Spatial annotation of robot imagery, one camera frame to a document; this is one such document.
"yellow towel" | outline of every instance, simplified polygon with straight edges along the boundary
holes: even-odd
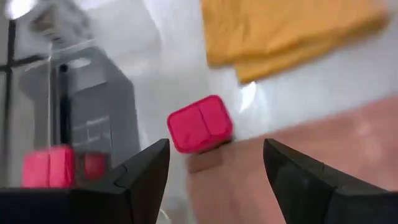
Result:
[[[379,30],[377,0],[202,0],[209,66],[233,63],[241,83]]]

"transparent plastic container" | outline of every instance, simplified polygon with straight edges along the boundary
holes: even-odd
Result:
[[[20,187],[24,159],[51,146],[72,147],[79,186],[90,181],[85,161],[102,159],[106,172],[141,151],[134,87],[92,42],[13,73],[3,186]]]
[[[74,0],[91,21],[96,44],[110,57],[139,52],[159,40],[143,0]]]

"pink cube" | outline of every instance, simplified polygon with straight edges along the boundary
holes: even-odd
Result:
[[[22,187],[69,188],[75,179],[73,151],[68,146],[54,146],[27,155],[22,168]]]
[[[175,148],[181,153],[198,153],[232,138],[233,125],[223,101],[211,95],[192,103],[167,118]]]

